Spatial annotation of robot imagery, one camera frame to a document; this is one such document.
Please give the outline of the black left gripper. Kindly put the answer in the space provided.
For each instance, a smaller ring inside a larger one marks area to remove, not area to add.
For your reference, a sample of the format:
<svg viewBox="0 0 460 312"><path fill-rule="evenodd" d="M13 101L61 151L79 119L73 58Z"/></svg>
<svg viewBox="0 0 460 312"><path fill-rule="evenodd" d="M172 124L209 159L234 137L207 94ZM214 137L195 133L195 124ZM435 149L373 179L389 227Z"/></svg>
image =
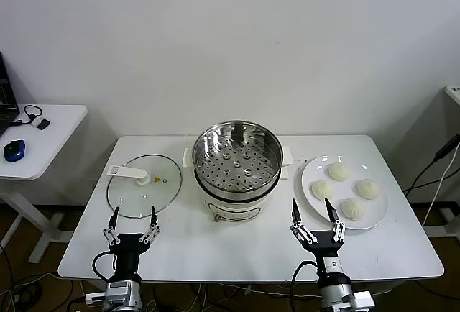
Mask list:
<svg viewBox="0 0 460 312"><path fill-rule="evenodd" d="M155 207L152 206L149 228L145 233L116 233L116 222L119 214L119 207L116 207L109 219L108 226L103 228L111 253L116 258L114 274L111 280L141 280L138 274L139 257L144 253L144 244L150 244L160 233Z"/></svg>

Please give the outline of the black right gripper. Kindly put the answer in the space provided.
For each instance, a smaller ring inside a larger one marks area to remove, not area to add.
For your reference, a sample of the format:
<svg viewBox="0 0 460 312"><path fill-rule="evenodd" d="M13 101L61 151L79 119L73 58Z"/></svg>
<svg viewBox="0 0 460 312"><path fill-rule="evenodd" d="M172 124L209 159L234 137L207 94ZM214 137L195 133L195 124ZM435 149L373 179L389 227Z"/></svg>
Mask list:
<svg viewBox="0 0 460 312"><path fill-rule="evenodd" d="M340 221L336 209L327 198L325 205L329 220L333 224L331 231L312 233L305 228L295 199L292 200L293 223L290 230L301 244L307 244L307 251L315 257L318 284L347 284L347 275L338 256L338 251L344 242L345 223Z"/></svg>

